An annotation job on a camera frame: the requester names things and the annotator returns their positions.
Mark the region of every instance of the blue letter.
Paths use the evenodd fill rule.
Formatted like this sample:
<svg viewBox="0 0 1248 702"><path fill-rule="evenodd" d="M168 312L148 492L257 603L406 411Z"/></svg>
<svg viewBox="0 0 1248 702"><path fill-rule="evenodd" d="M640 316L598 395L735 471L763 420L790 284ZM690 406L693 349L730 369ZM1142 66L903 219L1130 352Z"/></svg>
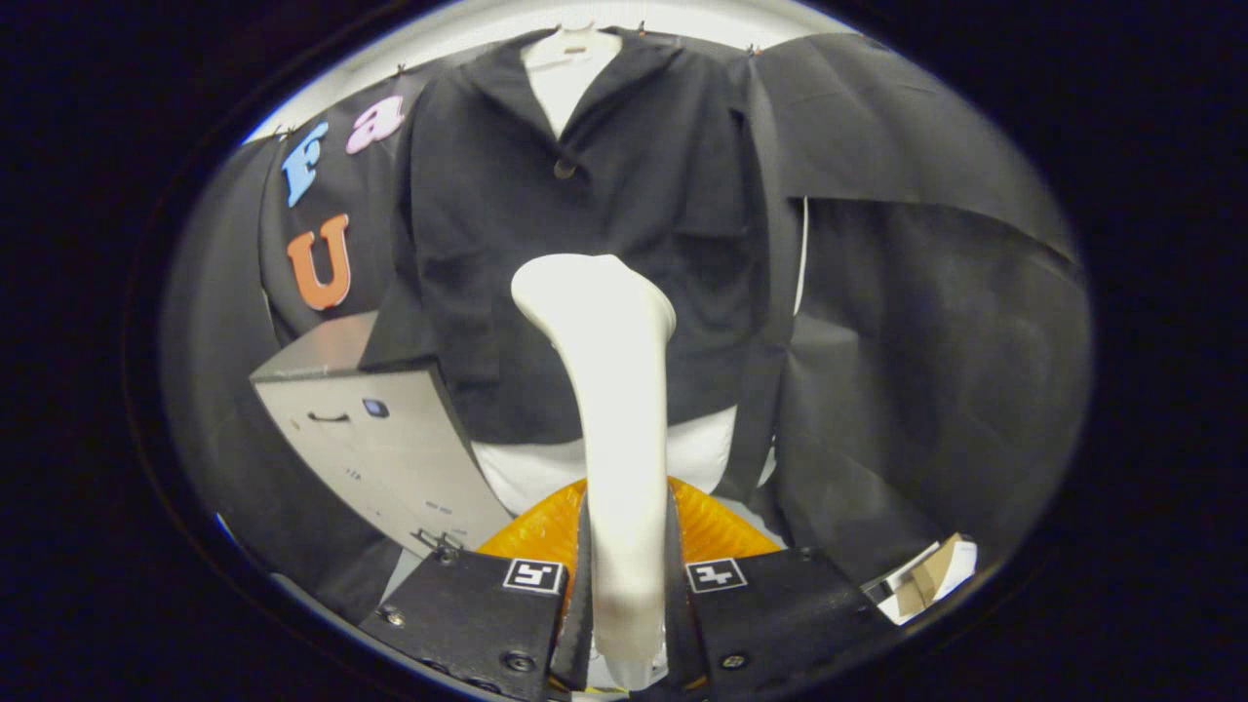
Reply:
<svg viewBox="0 0 1248 702"><path fill-rule="evenodd" d="M324 136L327 131L329 131L329 122L316 125L312 134L307 135L291 151L291 155L282 161L282 170L286 171L286 181L291 185L291 196L286 199L288 207L293 207L300 201L300 197L312 185L312 180L316 179L316 171L312 170L312 166L321 157L321 144L317 140Z"/></svg>

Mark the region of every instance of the orange letter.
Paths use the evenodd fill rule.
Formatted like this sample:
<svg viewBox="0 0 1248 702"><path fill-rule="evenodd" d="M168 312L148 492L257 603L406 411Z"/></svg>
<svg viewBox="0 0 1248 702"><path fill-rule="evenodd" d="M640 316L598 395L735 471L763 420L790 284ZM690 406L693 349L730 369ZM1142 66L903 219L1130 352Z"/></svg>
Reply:
<svg viewBox="0 0 1248 702"><path fill-rule="evenodd" d="M328 285L317 280L316 267L312 265L314 234L306 231L286 247L286 255L295 265L295 282L300 286L300 295L313 310L327 310L341 305L347 299L347 291L351 290L351 262L347 260L347 215L338 215L321 225L321 239L324 239L329 246L329 265L333 267L333 279L329 280Z"/></svg>

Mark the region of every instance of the jacket sleeve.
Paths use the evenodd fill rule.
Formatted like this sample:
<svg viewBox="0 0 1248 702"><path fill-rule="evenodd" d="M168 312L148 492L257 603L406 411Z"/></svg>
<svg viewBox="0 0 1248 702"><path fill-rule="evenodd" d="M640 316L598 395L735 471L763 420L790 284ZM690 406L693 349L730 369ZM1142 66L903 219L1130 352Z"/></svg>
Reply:
<svg viewBox="0 0 1248 702"><path fill-rule="evenodd" d="M421 294L412 236L412 137L413 130L418 129L414 125L421 121L423 97L422 90L412 105L398 147L398 157L403 164L397 169L399 176L394 179L391 199L394 202L391 217L396 229L392 237L394 270L359 360L358 367L363 371L381 371L438 356L438 339Z"/></svg>

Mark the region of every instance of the screw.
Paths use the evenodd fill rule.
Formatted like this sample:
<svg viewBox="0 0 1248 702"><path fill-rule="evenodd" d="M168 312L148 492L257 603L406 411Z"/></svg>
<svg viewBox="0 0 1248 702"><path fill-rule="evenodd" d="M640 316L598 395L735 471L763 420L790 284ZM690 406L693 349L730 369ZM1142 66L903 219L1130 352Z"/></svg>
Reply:
<svg viewBox="0 0 1248 702"><path fill-rule="evenodd" d="M518 673L529 673L538 667L538 665L533 662L533 658L517 651L512 651L507 656L503 656L503 665Z"/></svg>
<svg viewBox="0 0 1248 702"><path fill-rule="evenodd" d="M382 607L378 613L386 617L386 621L389 622L391 626L401 627L403 626L403 622L407 621L403 618L403 612L399 612L398 608L391 605Z"/></svg>
<svg viewBox="0 0 1248 702"><path fill-rule="evenodd" d="M719 667L733 671L736 668L744 668L746 662L748 658L744 655L726 656L719 662Z"/></svg>

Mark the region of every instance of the black fabric backdrop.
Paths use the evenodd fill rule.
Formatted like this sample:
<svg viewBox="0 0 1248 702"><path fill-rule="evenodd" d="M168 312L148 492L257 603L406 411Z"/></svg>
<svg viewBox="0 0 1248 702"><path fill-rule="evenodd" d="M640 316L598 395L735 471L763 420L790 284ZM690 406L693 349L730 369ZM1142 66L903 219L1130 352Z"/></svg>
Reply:
<svg viewBox="0 0 1248 702"><path fill-rule="evenodd" d="M743 378L733 457L716 492L750 501L774 528L825 548L861 582L953 531L982 545L981 565L1001 562L1060 482L1091 372L1073 235L1042 180L968 104L862 36L804 37L749 59L733 47L663 39L734 66L768 195L769 322ZM203 310L180 312L166 332L173 340L167 392L171 405L187 405L171 416L196 483L270 567L351 621L376 605L397 546L302 465L246 375L323 320L402 307L411 296L407 224L397 212L406 135L419 125L408 120L354 155L344 144L356 117L378 100L402 95L406 114L429 76L485 49L343 99L283 140L266 140L263 157L246 159L261 146L245 147L232 164L246 161L247 176L217 179L188 241L211 239L218 256L237 261L258 257L257 277L226 274L255 270L237 261L213 267L190 256L186 266L200 270L175 275L170 290L172 309ZM329 130L316 180L290 207L282 161L322 121ZM233 217L255 212L246 227L220 219L215 199L227 197L250 204L228 209ZM801 197L810 200L800 274ZM286 245L342 212L351 217L351 292L316 311L300 297ZM257 239L240 231L257 232L258 252L250 249ZM313 247L322 280L326 251ZM794 317L799 274L805 291ZM208 280L230 280L235 290L205 297ZM272 322L261 314L261 289ZM222 335L211 321L221 317L238 332ZM363 366L383 367L369 363L427 334L423 320L402 321L374 334ZM237 357L216 356L232 358L228 368L212 367L202 350L233 337L248 340L231 347ZM232 395L205 393L206 383ZM776 477L756 495L773 435Z"/></svg>

